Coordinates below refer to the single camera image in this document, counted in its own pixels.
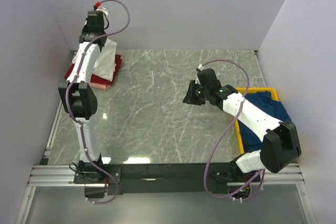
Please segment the white t shirt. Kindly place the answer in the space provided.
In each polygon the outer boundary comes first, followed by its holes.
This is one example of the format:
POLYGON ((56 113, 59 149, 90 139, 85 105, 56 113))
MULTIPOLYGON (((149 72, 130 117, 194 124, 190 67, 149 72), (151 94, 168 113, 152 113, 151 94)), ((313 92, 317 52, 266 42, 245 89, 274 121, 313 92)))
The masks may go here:
POLYGON ((72 60, 72 69, 69 74, 66 75, 67 81, 72 81, 74 76, 78 72, 78 67, 82 62, 79 70, 79 77, 77 82, 90 82, 92 75, 98 76, 104 80, 112 81, 116 68, 115 56, 117 44, 107 39, 102 49, 97 44, 93 44, 86 51, 83 56, 84 50, 88 45, 88 42, 79 44, 79 49, 72 60))

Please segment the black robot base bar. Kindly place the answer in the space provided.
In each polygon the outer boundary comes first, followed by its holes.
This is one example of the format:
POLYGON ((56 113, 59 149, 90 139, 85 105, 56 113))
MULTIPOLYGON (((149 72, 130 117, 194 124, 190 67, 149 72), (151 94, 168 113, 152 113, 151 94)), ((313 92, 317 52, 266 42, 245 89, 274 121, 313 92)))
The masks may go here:
POLYGON ((211 163, 209 169, 204 163, 179 164, 104 164, 102 168, 112 175, 109 178, 89 163, 80 162, 74 176, 75 184, 85 186, 89 198, 103 196, 103 191, 90 189, 101 184, 108 195, 117 193, 183 193, 204 191, 204 172, 208 172, 208 190, 214 194, 232 191, 229 183, 245 183, 249 179, 259 182, 255 172, 242 173, 231 163, 211 163))

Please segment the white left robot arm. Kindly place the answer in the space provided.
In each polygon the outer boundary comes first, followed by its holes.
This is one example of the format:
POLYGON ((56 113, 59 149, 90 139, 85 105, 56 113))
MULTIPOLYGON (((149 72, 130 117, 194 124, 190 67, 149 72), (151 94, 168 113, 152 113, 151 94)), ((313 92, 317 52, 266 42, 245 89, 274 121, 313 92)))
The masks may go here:
POLYGON ((91 183, 99 183, 105 178, 93 123, 98 100, 90 86, 95 61, 106 41, 105 37, 100 37, 103 34, 103 24, 85 23, 74 67, 66 81, 58 86, 64 109, 73 120, 78 135, 80 160, 75 165, 75 179, 91 183))

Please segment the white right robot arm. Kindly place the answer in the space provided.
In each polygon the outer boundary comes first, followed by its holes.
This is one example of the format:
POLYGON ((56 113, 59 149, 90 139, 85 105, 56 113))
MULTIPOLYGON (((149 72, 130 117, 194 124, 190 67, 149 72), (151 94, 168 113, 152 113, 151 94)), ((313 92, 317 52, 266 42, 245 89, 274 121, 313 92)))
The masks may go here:
POLYGON ((243 181, 250 172, 267 169, 278 173, 301 156, 301 146, 295 124, 282 121, 248 101, 243 93, 219 81, 210 84, 189 82, 183 103, 204 105, 209 102, 248 127, 261 143, 261 148, 245 152, 230 162, 230 176, 243 181))

